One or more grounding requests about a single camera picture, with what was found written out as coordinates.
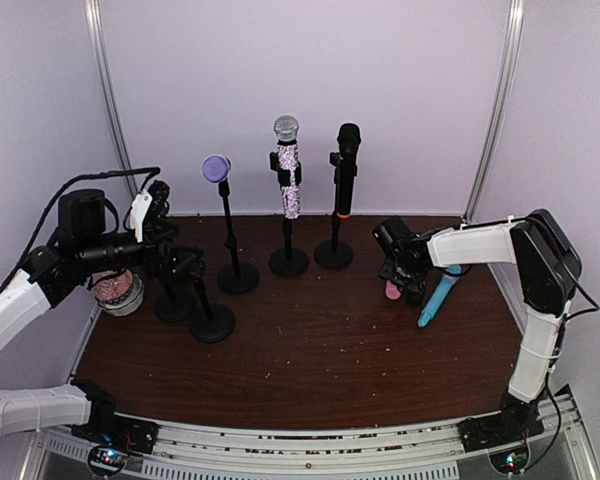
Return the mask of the left aluminium corner post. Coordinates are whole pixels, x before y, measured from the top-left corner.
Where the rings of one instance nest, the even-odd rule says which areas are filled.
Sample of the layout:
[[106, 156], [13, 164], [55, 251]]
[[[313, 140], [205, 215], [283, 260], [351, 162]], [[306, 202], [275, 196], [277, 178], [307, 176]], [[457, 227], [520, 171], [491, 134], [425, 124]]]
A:
[[115, 97], [102, 23], [101, 2], [97, 0], [85, 0], [84, 7], [87, 29], [95, 57], [106, 111], [106, 119], [114, 146], [114, 152], [116, 154], [119, 169], [129, 172], [133, 169], [133, 166], [124, 138], [123, 127]]

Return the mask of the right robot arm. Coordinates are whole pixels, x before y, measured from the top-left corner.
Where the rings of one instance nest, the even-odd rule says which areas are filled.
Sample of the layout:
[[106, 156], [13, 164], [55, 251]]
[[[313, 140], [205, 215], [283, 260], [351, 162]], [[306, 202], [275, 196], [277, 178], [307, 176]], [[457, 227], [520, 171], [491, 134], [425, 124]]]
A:
[[571, 302], [582, 272], [572, 244], [546, 209], [526, 217], [461, 224], [417, 234], [399, 217], [377, 225], [372, 236], [385, 255], [380, 277], [421, 302], [427, 273], [475, 264], [516, 266], [527, 320], [500, 413], [492, 430], [515, 440], [531, 424], [537, 401], [557, 362]]

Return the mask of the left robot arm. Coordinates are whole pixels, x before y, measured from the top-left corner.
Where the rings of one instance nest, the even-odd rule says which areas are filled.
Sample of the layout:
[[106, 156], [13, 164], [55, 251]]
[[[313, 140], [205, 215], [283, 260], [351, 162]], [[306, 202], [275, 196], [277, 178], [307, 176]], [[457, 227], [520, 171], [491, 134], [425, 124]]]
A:
[[[0, 352], [25, 327], [56, 308], [77, 287], [143, 267], [162, 284], [204, 274], [203, 252], [179, 246], [178, 225], [166, 218], [168, 187], [161, 181], [141, 192], [131, 207], [132, 227], [107, 230], [115, 208], [101, 189], [79, 189], [59, 198], [58, 224], [48, 242], [25, 253], [0, 291]], [[91, 381], [59, 387], [0, 390], [0, 438], [10, 433], [71, 425], [103, 444], [124, 433], [115, 400]]]

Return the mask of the pink microphone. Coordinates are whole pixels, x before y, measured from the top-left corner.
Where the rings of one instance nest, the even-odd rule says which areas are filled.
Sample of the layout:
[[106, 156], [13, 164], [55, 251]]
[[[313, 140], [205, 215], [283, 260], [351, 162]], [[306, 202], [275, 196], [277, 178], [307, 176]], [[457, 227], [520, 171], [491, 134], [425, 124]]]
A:
[[397, 301], [402, 297], [402, 292], [399, 287], [390, 281], [385, 282], [384, 294], [387, 299], [392, 301]]

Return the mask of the aluminium corner post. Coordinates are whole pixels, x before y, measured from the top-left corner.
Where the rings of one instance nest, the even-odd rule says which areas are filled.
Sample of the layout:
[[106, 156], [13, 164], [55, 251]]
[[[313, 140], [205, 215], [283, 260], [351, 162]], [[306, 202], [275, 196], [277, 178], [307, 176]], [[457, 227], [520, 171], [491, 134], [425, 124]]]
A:
[[84, 7], [87, 29], [95, 57], [106, 111], [106, 119], [114, 146], [114, 152], [116, 154], [119, 169], [129, 172], [133, 169], [133, 166], [124, 138], [123, 127], [115, 97], [102, 23], [101, 2], [97, 0], [85, 0]]
[[507, 101], [513, 85], [519, 58], [524, 28], [525, 2], [509, 2], [508, 20], [503, 40], [501, 62], [491, 113], [484, 137], [472, 188], [462, 218], [471, 223], [475, 217], [481, 196], [484, 192], [491, 163], [495, 156], [501, 127], [503, 125]]

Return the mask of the purple microphone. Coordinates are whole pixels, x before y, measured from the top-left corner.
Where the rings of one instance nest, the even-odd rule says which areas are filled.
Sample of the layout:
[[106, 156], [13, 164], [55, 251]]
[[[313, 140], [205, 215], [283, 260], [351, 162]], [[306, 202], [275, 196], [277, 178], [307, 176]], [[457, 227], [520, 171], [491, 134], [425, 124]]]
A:
[[207, 156], [201, 165], [203, 177], [211, 182], [219, 184], [225, 181], [231, 172], [231, 161], [219, 154]]

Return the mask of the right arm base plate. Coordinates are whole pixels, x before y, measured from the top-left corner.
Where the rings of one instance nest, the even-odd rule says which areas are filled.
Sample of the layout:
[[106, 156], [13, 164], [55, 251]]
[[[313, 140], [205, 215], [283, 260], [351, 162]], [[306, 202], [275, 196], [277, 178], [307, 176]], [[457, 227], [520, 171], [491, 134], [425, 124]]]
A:
[[521, 442], [545, 431], [540, 420], [507, 427], [501, 414], [466, 418], [457, 424], [457, 429], [466, 453]]

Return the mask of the black stand of blue microphone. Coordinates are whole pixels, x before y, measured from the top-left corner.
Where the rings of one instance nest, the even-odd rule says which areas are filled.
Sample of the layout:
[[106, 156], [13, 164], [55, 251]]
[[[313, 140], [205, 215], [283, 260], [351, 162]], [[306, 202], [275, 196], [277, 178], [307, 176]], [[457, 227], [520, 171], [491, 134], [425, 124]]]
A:
[[189, 281], [172, 269], [159, 278], [162, 291], [154, 302], [156, 317], [164, 323], [185, 320], [196, 307], [196, 297]]

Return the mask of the right aluminium corner post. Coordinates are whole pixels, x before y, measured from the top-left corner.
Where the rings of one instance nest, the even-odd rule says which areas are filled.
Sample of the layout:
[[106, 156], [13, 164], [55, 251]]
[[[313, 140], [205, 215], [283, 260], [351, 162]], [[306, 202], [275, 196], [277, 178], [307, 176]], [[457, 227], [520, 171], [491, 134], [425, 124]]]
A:
[[513, 85], [519, 58], [524, 28], [525, 2], [509, 2], [508, 20], [503, 40], [501, 62], [491, 113], [484, 137], [472, 188], [462, 218], [471, 223], [475, 217], [481, 196], [484, 192], [491, 163], [495, 156], [501, 127], [503, 125], [507, 101]]

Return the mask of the black stand of purple microphone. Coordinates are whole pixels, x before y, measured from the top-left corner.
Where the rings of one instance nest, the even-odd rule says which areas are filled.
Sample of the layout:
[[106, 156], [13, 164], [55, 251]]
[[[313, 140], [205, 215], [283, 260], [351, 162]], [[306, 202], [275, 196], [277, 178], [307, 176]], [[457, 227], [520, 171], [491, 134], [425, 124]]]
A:
[[254, 290], [259, 284], [259, 270], [248, 262], [239, 259], [237, 238], [233, 228], [229, 196], [230, 187], [228, 180], [221, 181], [218, 185], [222, 198], [227, 237], [225, 248], [230, 254], [230, 263], [223, 266], [217, 274], [217, 283], [220, 289], [229, 294], [244, 294]]

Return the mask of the front aluminium rail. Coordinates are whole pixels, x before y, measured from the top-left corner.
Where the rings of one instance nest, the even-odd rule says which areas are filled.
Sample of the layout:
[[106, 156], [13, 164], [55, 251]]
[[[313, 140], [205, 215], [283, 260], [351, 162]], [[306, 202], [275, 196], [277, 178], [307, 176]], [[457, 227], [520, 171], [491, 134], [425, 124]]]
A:
[[[597, 479], [571, 394], [539, 405], [543, 432], [470, 451], [458, 420], [343, 430], [248, 430], [160, 421], [118, 479]], [[516, 474], [511, 466], [531, 466]]]

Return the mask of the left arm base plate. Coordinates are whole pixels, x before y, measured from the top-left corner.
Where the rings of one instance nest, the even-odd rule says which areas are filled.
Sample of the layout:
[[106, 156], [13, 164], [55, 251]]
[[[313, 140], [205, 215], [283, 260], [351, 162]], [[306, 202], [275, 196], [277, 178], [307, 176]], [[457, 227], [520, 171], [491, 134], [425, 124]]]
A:
[[108, 430], [96, 427], [93, 422], [73, 425], [71, 434], [92, 443], [107, 445], [119, 451], [151, 454], [157, 439], [157, 423], [116, 415]]

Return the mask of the black microphone with white band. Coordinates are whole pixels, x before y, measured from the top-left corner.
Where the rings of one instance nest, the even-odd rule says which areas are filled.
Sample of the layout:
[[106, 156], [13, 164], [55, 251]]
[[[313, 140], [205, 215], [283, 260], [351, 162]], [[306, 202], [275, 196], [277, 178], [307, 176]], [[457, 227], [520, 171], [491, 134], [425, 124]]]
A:
[[422, 285], [411, 285], [404, 289], [406, 303], [411, 307], [419, 307], [425, 298], [426, 290]]

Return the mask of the blue microphone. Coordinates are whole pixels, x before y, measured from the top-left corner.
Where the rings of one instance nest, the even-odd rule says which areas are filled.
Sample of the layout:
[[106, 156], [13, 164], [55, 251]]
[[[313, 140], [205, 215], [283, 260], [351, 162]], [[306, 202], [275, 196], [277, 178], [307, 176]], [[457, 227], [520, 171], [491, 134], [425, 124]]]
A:
[[421, 311], [417, 322], [419, 328], [425, 328], [435, 318], [461, 273], [462, 268], [459, 265], [449, 266], [443, 271], [437, 287]]

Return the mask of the black stand of rhinestone microphone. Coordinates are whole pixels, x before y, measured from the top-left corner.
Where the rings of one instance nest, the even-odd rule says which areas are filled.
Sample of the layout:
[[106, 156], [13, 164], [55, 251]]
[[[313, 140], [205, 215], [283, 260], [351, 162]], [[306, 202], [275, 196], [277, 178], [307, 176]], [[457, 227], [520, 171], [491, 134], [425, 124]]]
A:
[[[275, 152], [270, 154], [270, 166], [276, 173], [274, 167], [274, 155]], [[286, 219], [283, 213], [282, 233], [284, 246], [272, 253], [269, 258], [270, 270], [281, 277], [296, 277], [303, 274], [308, 269], [309, 259], [307, 254], [303, 250], [295, 248], [292, 245], [293, 222], [295, 220]]]

